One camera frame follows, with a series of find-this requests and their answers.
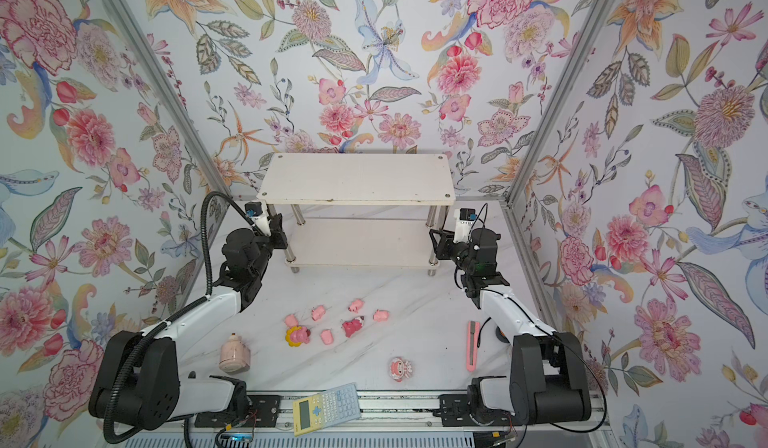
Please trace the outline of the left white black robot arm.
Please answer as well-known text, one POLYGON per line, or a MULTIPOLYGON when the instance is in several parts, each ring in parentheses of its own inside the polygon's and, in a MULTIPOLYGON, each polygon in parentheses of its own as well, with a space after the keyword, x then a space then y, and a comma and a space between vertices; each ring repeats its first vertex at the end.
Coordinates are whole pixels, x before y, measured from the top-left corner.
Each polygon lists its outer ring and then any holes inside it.
POLYGON ((120 331, 108 341, 88 402, 90 415, 103 421, 108 442, 121 440, 117 425, 134 435, 201 413, 236 420, 248 416, 251 402, 243 381, 183 375, 179 362, 214 328, 253 303, 273 253, 286 249, 281 215, 263 213, 251 220, 252 227, 227 236, 225 261, 210 293, 165 320, 141 331, 120 331))

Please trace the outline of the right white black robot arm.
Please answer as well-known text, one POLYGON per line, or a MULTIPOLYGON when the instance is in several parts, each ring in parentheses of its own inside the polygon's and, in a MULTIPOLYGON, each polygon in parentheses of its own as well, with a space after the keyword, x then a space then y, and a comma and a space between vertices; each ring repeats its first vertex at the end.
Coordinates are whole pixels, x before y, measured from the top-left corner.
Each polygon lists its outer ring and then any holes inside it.
POLYGON ((454 263, 459 288, 511 345, 507 375, 472 380, 469 415, 482 425, 503 416, 514 426, 588 420, 588 365, 578 339, 545 324, 513 293, 498 271, 498 233, 480 227, 456 239, 458 234, 429 232, 436 258, 454 263))

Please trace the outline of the dark pink strawberry bear toy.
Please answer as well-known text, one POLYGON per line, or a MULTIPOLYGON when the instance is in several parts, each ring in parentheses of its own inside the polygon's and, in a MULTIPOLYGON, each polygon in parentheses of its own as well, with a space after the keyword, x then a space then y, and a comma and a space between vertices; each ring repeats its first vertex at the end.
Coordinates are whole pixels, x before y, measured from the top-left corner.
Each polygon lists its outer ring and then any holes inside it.
POLYGON ((342 329, 346 338, 351 338, 354 334, 359 332, 364 326, 365 318, 358 316, 342 323, 342 329))

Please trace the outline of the pink white round figurine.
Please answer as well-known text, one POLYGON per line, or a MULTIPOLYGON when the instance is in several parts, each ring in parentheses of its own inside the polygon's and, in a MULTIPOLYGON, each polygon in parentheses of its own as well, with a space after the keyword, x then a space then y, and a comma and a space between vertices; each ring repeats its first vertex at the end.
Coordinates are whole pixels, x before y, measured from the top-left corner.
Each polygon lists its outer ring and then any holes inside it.
POLYGON ((389 375, 395 382, 402 382, 413 375, 413 366, 407 359, 392 358, 389 362, 389 375))

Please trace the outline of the pink bear with yellow flower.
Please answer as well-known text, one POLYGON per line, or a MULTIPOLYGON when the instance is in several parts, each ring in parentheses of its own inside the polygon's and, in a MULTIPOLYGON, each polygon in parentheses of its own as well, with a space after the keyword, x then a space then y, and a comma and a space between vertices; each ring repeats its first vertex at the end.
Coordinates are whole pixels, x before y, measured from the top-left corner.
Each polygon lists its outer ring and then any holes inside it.
POLYGON ((311 331, 305 326, 294 326, 286 331, 285 340, 290 347, 300 347, 311 341, 311 331))

